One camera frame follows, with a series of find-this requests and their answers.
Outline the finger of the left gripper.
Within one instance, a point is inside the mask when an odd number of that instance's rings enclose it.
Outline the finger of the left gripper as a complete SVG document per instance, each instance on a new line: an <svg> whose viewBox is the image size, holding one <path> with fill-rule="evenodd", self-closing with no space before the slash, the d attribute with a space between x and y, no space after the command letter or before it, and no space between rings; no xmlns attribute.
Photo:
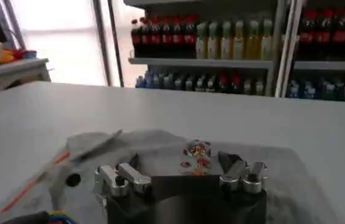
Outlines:
<svg viewBox="0 0 345 224"><path fill-rule="evenodd" d="M98 150L104 149L114 139L119 137L123 131L118 130L112 134L103 132L89 132L70 137L70 161L81 161Z"/></svg>

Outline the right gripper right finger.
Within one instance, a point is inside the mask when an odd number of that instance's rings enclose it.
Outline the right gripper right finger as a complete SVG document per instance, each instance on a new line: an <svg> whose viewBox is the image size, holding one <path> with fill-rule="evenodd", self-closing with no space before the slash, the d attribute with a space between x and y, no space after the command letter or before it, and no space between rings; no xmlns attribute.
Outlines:
<svg viewBox="0 0 345 224"><path fill-rule="evenodd" d="M267 166L263 161L249 165L242 157L226 152L218 152L218 161L223 170L219 177L219 185L224 191L242 190L248 194L259 194L265 189Z"/></svg>

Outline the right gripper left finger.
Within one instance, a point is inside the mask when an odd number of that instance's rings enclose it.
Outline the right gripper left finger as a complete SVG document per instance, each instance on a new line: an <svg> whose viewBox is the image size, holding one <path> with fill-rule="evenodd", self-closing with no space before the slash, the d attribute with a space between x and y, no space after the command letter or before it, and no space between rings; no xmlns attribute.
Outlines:
<svg viewBox="0 0 345 224"><path fill-rule="evenodd" d="M132 189L135 193L144 195L151 188L152 180L150 176L143 175L137 170L139 161L139 155L135 154L128 162L118 163L114 167L99 166L94 173L96 193L125 197Z"/></svg>

